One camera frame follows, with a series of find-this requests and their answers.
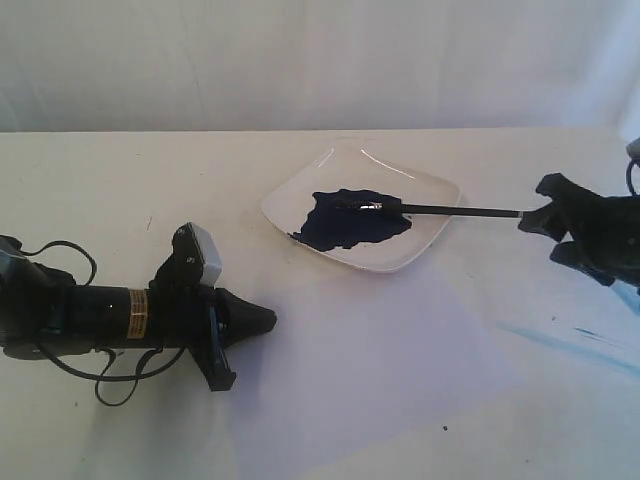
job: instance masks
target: white backdrop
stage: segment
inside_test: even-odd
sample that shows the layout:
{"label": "white backdrop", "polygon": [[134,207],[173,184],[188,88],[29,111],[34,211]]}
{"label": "white backdrop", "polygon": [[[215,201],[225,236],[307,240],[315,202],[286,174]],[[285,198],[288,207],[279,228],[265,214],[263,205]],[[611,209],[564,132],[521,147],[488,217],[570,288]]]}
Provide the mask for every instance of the white backdrop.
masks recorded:
{"label": "white backdrop", "polygon": [[639,25],[637,0],[0,0],[0,130],[640,135]]}

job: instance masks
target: table surface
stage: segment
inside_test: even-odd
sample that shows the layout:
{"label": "table surface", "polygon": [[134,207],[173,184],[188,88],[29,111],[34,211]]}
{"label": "table surface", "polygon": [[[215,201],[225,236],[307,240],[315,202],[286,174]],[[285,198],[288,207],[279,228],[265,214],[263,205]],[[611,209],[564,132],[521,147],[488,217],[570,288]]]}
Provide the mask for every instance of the table surface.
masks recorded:
{"label": "table surface", "polygon": [[[135,288],[191,220],[214,235],[221,284],[244,298],[330,279],[348,267],[287,241],[259,205],[335,141],[450,179],[474,206],[540,206],[534,189],[551,172],[626,193],[625,145],[608,129],[3,134],[2,232],[30,250],[71,239],[98,260],[97,284]],[[640,318],[548,261],[552,246],[511,222],[451,222],[426,255],[523,382],[303,478],[637,478]],[[88,273],[72,252],[42,260]],[[74,365],[97,369],[94,357]],[[0,476],[240,478],[224,408],[199,375],[185,357],[108,409],[91,382],[0,358]]]}

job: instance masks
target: paintbrush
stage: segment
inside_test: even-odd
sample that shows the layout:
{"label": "paintbrush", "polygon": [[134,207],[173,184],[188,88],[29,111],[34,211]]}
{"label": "paintbrush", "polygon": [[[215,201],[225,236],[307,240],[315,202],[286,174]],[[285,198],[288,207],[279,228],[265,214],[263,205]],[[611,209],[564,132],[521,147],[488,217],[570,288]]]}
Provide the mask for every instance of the paintbrush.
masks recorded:
{"label": "paintbrush", "polygon": [[362,202],[346,198],[335,201],[336,208],[363,212],[388,212],[415,215],[448,215],[458,217],[522,218],[523,211],[494,208],[448,207],[443,205],[411,205],[408,203]]}

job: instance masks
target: white plate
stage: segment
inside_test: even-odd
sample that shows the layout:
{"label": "white plate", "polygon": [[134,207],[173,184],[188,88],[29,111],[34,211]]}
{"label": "white plate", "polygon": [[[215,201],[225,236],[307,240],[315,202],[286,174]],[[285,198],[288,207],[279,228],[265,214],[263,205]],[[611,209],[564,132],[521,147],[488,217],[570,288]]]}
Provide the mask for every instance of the white plate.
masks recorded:
{"label": "white plate", "polygon": [[[289,236],[300,231],[307,214],[314,209],[314,192],[341,188],[373,190],[401,198],[403,203],[455,206],[460,201],[460,189],[454,183],[380,160],[364,148],[348,145],[329,149],[274,190],[262,201],[262,212]],[[356,268],[394,272],[420,255],[449,219],[413,215],[410,229],[381,243],[359,243],[350,249],[337,247],[327,252],[312,250]]]}

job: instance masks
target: brush handle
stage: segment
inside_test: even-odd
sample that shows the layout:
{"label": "brush handle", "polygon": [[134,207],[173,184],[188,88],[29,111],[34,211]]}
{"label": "brush handle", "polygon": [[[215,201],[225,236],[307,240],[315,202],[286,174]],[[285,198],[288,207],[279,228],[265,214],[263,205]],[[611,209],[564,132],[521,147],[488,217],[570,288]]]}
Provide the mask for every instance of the brush handle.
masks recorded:
{"label": "brush handle", "polygon": [[521,218],[523,212],[517,210],[497,210],[494,208],[445,207],[439,205],[410,205],[407,203],[383,203],[383,212],[408,213],[417,215],[452,215],[459,217]]}

